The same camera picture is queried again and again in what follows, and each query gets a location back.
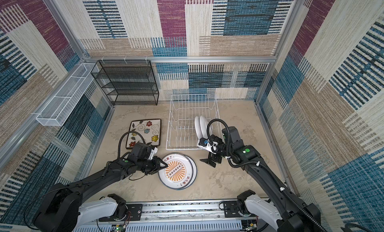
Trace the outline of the white round plate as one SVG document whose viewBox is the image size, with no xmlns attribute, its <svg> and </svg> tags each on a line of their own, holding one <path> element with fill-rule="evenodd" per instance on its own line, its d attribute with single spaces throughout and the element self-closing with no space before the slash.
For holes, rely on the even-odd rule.
<svg viewBox="0 0 384 232">
<path fill-rule="evenodd" d="M 209 137 L 207 133 L 208 121 L 203 116 L 200 116 L 200 127 L 201 127 L 203 138 L 208 139 Z"/>
<path fill-rule="evenodd" d="M 185 187 L 188 188 L 190 187 L 196 180 L 196 177 L 197 177 L 197 174 L 198 174 L 198 170 L 197 170 L 197 166 L 196 166 L 196 163 L 193 161 L 192 158 L 190 158 L 189 156 L 185 155 L 186 158 L 188 158 L 188 160 L 190 161 L 191 165 L 192 165 L 192 168 L 193 168 L 193 176 L 192 176 L 192 179 L 191 181 L 188 183 L 188 185 Z"/>
<path fill-rule="evenodd" d="M 195 117 L 195 131 L 196 131 L 198 140 L 203 138 L 203 134 L 202 134 L 202 130 L 201 130 L 201 124 L 200 124 L 200 117 L 199 116 Z"/>
<path fill-rule="evenodd" d="M 184 190 L 193 176 L 193 168 L 188 158 L 184 154 L 170 153 L 163 161 L 168 167 L 158 172 L 160 181 L 169 189 Z"/>
</svg>

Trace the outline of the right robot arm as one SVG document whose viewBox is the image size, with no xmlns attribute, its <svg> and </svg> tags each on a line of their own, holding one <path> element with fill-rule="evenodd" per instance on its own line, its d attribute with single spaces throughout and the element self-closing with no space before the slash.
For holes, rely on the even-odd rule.
<svg viewBox="0 0 384 232">
<path fill-rule="evenodd" d="M 210 135 L 196 128 L 198 147 L 219 158 L 227 158 L 232 168 L 241 168 L 250 175 L 271 200 L 264 201 L 248 190 L 238 196 L 242 216 L 258 216 L 277 232 L 324 232 L 320 210 L 306 204 L 272 172 L 261 154 L 251 145 L 245 145 L 238 130 L 231 126 L 222 130 L 223 137 Z"/>
</svg>

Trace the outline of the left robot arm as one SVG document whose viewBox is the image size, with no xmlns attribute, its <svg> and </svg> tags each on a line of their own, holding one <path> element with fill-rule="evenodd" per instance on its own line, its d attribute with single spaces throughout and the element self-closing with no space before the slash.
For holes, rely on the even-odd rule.
<svg viewBox="0 0 384 232">
<path fill-rule="evenodd" d="M 100 218 L 125 221 L 130 213 L 122 197 L 110 194 L 96 202 L 87 200 L 137 171 L 147 176 L 167 168 L 156 152 L 156 147 L 138 143 L 132 151 L 109 161 L 104 169 L 89 177 L 66 186 L 61 183 L 52 186 L 34 215 L 33 225 L 41 232 L 71 232 Z"/>
</svg>

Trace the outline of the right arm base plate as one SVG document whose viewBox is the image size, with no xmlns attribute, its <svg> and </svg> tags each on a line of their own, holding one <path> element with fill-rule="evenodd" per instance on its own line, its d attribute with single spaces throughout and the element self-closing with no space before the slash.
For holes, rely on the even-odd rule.
<svg viewBox="0 0 384 232">
<path fill-rule="evenodd" d="M 219 203 L 219 209 L 222 210 L 226 218 L 249 217 L 251 214 L 243 201 L 222 201 Z"/>
</svg>

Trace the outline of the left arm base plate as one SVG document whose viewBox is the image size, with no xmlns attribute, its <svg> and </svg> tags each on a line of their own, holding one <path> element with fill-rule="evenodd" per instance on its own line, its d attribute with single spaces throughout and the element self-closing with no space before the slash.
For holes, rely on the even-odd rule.
<svg viewBox="0 0 384 232">
<path fill-rule="evenodd" d="M 143 204 L 128 204 L 123 210 L 123 213 L 119 215 L 112 215 L 110 217 L 103 217 L 98 219 L 98 222 L 128 222 L 139 221 L 142 216 Z"/>
</svg>

